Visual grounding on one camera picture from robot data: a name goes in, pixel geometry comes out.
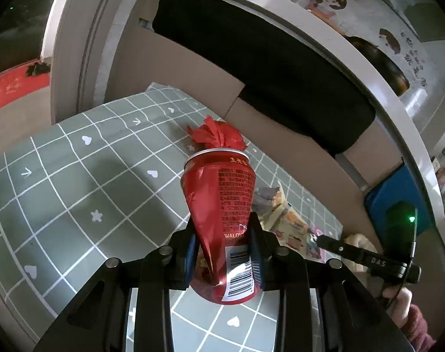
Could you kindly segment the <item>person's right hand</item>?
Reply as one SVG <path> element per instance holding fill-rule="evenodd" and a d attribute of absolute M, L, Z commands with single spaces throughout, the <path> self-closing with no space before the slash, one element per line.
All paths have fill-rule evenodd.
<path fill-rule="evenodd" d="M 381 280 L 372 277 L 367 267 L 352 261 L 344 261 L 344 263 L 372 296 L 379 295 Z M 414 350 L 429 351 L 436 341 L 428 334 L 428 323 L 420 308 L 412 303 L 412 292 L 408 288 L 395 286 L 386 288 L 381 296 L 385 299 L 394 299 L 386 312 L 412 344 Z"/>

